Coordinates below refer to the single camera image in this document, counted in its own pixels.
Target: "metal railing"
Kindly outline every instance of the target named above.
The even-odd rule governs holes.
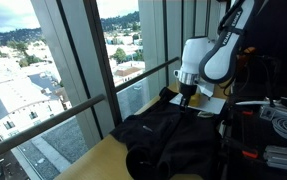
[[[157,72],[158,70],[160,70],[160,69],[162,69],[164,67],[167,67],[168,65],[170,65],[170,64],[172,64],[172,63],[174,63],[174,62],[176,62],[178,60],[180,60],[180,58],[175,57],[175,58],[173,58],[173,59],[171,59],[169,61],[166,61],[165,63],[163,63],[163,64],[161,64],[161,65],[159,65],[159,66],[157,66],[157,67],[155,67],[155,68],[153,68],[151,70],[148,70],[148,71],[144,72],[143,74],[141,74],[141,75],[139,75],[139,76],[137,76],[137,77],[135,77],[135,78],[133,78],[133,79],[131,79],[131,80],[119,85],[119,86],[116,86],[115,90],[116,90],[116,92],[119,92],[119,91],[125,89],[126,87],[138,82],[139,80],[141,80],[141,79],[143,79],[143,78],[145,78],[145,77]]]
[[[159,71],[160,69],[167,67],[168,65],[178,61],[180,58],[175,57],[169,61],[166,61],[165,63],[121,84],[120,86],[117,86],[115,89],[116,91],[121,91],[122,89],[138,82],[139,80]],[[100,94],[94,98],[88,99],[87,101],[80,103],[71,109],[68,109],[60,114],[57,114],[51,118],[49,118],[46,121],[43,121],[40,124],[37,124],[25,131],[20,132],[19,134],[16,134],[8,139],[5,139],[0,142],[0,155],[11,150],[12,148],[15,148],[16,146],[24,143],[25,141],[30,140],[31,138],[43,133],[44,131],[64,122],[65,120],[69,119],[70,117],[84,111],[85,109],[88,109],[95,104],[99,103],[100,101],[104,100],[104,95]]]
[[[100,94],[94,98],[88,99],[87,101],[72,107],[71,109],[63,111],[62,113],[57,114],[49,118],[48,120],[31,127],[30,129],[22,131],[19,134],[16,134],[8,139],[1,141],[0,155],[24,143],[25,141],[28,141],[29,139],[41,134],[42,132],[58,125],[59,123],[64,122],[65,120],[84,111],[85,109],[92,107],[93,105],[101,102],[104,99],[104,95]]]

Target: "cloud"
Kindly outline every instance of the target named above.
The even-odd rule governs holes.
[[[138,0],[97,0],[101,18],[123,16],[138,11]]]
[[[138,0],[97,0],[101,18],[138,11]],[[0,0],[0,32],[40,27],[30,0]]]
[[[40,25],[29,0],[0,0],[0,32],[37,27]]]

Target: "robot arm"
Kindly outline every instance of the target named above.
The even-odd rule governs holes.
[[[174,75],[180,81],[181,110],[185,111],[195,94],[201,78],[219,84],[234,75],[236,55],[244,38],[244,30],[251,21],[255,0],[239,0],[222,19],[215,45],[207,38],[188,39],[182,55],[182,66]]]

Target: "black jacket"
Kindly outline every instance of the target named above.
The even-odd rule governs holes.
[[[215,122],[181,114],[169,103],[177,93],[164,88],[160,100],[140,115],[127,117],[111,135],[128,149],[126,165],[134,179],[169,179],[175,174],[212,178],[219,135]]]

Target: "tree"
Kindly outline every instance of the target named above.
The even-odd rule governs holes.
[[[130,36],[130,31],[129,30],[125,30],[124,31],[124,36]]]
[[[19,65],[20,65],[20,67],[27,67],[27,66],[29,66],[29,63],[28,63],[27,60],[24,58],[24,59],[21,59],[21,60],[20,60]]]
[[[38,62],[41,62],[41,61],[42,61],[40,58],[35,57],[35,56],[28,56],[28,57],[26,58],[26,60],[27,60],[27,62],[28,62],[29,65],[30,65],[30,64],[33,64],[33,63],[38,63]]]
[[[133,31],[138,31],[139,30],[139,26],[137,25],[136,22],[133,23],[132,30]]]
[[[20,53],[23,53],[26,58],[29,57],[29,55],[26,53],[26,50],[28,50],[27,45],[24,42],[8,41],[7,46],[18,50]]]
[[[27,45],[24,42],[18,42],[16,43],[16,50],[23,53],[25,57],[29,57],[29,55],[26,53]]]
[[[143,53],[140,52],[139,50],[136,50],[135,52],[136,52],[135,60],[137,60],[137,61],[144,61]]]
[[[115,54],[112,56],[116,59],[117,63],[122,63],[126,59],[126,54],[122,48],[117,48]]]
[[[140,36],[139,36],[138,34],[134,34],[134,35],[132,36],[133,43],[134,43],[134,40],[137,40],[137,39],[139,39],[139,38],[140,38]]]
[[[64,84],[63,84],[62,80],[60,81],[60,86],[64,87]]]
[[[7,44],[7,47],[10,47],[12,49],[16,49],[16,42],[15,41],[8,41],[6,44]]]
[[[2,53],[2,51],[0,50],[0,57],[1,58],[7,58],[9,55],[6,53]]]

